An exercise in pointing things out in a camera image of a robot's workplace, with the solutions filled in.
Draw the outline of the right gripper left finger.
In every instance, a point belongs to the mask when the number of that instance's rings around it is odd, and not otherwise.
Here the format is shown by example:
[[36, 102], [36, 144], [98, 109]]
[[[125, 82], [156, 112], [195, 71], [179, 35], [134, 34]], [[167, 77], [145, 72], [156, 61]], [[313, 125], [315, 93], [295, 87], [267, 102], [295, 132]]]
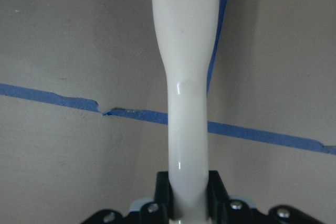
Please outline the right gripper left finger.
[[129, 213], [123, 215], [113, 209], [103, 209], [83, 221], [83, 223], [169, 223], [173, 214], [173, 195], [168, 172], [158, 172], [152, 198], [135, 200]]

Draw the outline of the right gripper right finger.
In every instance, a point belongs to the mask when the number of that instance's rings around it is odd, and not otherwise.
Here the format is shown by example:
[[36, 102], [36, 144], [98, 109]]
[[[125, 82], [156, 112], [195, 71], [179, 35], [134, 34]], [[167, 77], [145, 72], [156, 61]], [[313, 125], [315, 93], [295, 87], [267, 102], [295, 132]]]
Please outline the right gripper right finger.
[[211, 223], [321, 223], [289, 205], [276, 205], [266, 214], [260, 212], [251, 200], [230, 196], [216, 170], [209, 171], [207, 193]]

